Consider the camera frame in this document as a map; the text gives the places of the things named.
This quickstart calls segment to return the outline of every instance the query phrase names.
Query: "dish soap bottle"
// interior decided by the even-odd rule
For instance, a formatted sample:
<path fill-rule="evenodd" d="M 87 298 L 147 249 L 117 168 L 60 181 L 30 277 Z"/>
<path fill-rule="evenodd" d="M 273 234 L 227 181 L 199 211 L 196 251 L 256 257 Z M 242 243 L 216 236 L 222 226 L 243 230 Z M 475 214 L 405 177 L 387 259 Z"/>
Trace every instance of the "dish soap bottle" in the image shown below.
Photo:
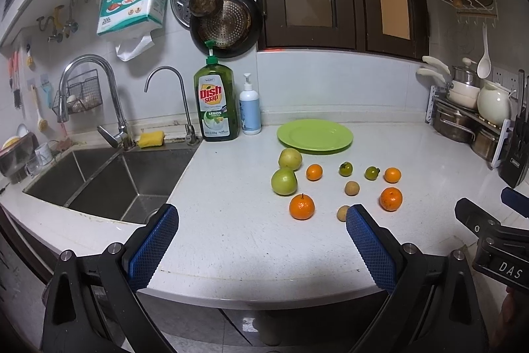
<path fill-rule="evenodd" d="M 229 141 L 237 138 L 239 122 L 235 105 L 233 71 L 213 55 L 214 41 L 206 41 L 210 55 L 206 66 L 195 74 L 200 130 L 206 141 Z"/>
<path fill-rule="evenodd" d="M 239 95 L 242 132 L 246 135 L 257 135 L 261 132 L 261 110 L 259 109 L 259 94 L 253 90 L 250 75 L 249 73 L 244 74 L 246 79 L 244 91 Z"/>

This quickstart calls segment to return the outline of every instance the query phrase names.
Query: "green plate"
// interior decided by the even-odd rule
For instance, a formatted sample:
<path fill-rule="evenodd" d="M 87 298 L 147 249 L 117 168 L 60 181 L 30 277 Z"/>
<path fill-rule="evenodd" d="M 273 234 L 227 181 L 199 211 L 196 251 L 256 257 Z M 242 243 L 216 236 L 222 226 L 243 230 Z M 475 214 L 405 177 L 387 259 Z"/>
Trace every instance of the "green plate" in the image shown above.
<path fill-rule="evenodd" d="M 284 144 L 307 151 L 335 151 L 353 142 L 353 132 L 334 121 L 303 119 L 286 123 L 277 129 Z"/>

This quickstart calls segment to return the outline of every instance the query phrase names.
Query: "teal paper towel package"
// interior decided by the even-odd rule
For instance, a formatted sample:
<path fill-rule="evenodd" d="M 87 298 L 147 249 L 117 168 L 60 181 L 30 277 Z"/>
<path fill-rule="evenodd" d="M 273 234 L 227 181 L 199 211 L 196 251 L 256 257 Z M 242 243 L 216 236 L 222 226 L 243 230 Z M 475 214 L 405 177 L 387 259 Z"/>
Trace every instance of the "teal paper towel package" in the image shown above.
<path fill-rule="evenodd" d="M 139 23 L 148 23 L 150 30 L 160 28 L 166 5 L 167 0 L 103 0 L 97 35 L 123 31 Z M 128 37 L 139 37 L 146 29 L 131 29 Z"/>

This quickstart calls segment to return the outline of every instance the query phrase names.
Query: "sponge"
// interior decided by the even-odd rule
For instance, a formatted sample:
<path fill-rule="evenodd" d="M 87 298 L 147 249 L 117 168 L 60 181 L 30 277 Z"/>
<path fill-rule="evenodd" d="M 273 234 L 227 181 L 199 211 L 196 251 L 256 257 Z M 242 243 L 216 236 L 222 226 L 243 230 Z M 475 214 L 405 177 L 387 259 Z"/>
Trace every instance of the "sponge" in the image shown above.
<path fill-rule="evenodd" d="M 144 147 L 156 147 L 157 145 L 162 145 L 164 137 L 165 137 L 165 134 L 163 133 L 163 131 L 143 133 L 141 134 L 140 140 L 138 141 L 138 146 L 140 148 L 144 148 Z"/>

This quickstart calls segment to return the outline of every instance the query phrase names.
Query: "sink basin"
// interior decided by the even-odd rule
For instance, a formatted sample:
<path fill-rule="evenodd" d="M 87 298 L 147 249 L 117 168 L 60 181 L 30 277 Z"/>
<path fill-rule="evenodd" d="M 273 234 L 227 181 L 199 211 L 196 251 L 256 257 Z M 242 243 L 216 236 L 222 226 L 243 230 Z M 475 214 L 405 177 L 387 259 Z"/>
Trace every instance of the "sink basin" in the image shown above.
<path fill-rule="evenodd" d="M 185 143 L 76 150 L 25 192 L 81 213 L 144 224 L 167 202 L 195 151 Z"/>

